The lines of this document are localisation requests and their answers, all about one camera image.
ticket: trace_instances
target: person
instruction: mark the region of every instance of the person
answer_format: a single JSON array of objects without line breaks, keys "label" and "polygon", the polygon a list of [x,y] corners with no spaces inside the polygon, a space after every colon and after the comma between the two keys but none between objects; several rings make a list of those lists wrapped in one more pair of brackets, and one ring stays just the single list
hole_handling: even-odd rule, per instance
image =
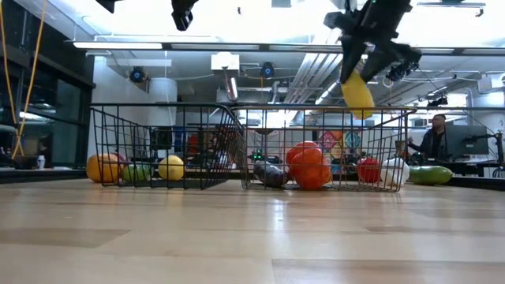
[{"label": "person", "polygon": [[432,119],[432,128],[423,136],[421,145],[413,143],[413,138],[409,137],[409,147],[424,154],[425,159],[445,159],[446,156],[446,136],[445,120],[443,114],[436,114]]}]

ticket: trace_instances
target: security camera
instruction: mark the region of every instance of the security camera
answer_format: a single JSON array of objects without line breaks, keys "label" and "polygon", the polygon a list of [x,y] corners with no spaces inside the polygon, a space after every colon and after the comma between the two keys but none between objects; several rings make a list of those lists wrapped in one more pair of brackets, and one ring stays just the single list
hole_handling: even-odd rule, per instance
[{"label": "security camera", "polygon": [[133,71],[129,74],[129,79],[133,83],[142,83],[148,78],[148,75],[142,67],[133,67]]}]

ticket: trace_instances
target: black robotic arm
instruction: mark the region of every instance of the black robotic arm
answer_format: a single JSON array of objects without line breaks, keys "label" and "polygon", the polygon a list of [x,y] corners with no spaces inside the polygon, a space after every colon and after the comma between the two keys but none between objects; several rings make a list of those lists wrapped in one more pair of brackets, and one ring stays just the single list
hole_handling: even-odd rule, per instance
[{"label": "black robotic arm", "polygon": [[[121,0],[96,0],[103,8],[114,13],[114,4]],[[191,9],[198,0],[172,0],[172,18],[179,31],[186,31],[193,20]]]},{"label": "black robotic arm", "polygon": [[351,10],[350,6],[346,5],[345,13],[334,12],[326,15],[326,26],[342,30],[341,83],[349,79],[367,48],[372,48],[372,51],[369,52],[368,60],[360,74],[365,82],[394,62],[398,64],[387,75],[393,81],[402,79],[412,69],[417,68],[421,52],[407,44],[391,41],[398,37],[396,28],[403,14],[411,9],[410,0],[368,0],[361,10]]}]

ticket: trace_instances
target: wooden table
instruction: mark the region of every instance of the wooden table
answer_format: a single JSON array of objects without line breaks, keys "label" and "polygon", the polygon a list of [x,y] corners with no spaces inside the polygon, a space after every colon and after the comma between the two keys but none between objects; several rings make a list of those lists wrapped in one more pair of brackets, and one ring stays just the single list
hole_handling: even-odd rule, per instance
[{"label": "wooden table", "polygon": [[505,195],[0,185],[2,283],[500,283]]}]

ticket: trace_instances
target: yellow fruit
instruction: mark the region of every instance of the yellow fruit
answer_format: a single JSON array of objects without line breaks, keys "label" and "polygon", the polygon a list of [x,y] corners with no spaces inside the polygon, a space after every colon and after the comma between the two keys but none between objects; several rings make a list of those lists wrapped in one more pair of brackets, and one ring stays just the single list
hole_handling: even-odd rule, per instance
[{"label": "yellow fruit", "polygon": [[170,155],[159,162],[159,176],[166,181],[178,181],[184,176],[183,165],[184,163],[179,157]]},{"label": "yellow fruit", "polygon": [[[342,94],[348,107],[376,106],[366,83],[356,71],[353,71],[346,83],[342,84]],[[353,114],[358,119],[366,119],[372,116],[370,110],[353,110]]]}]

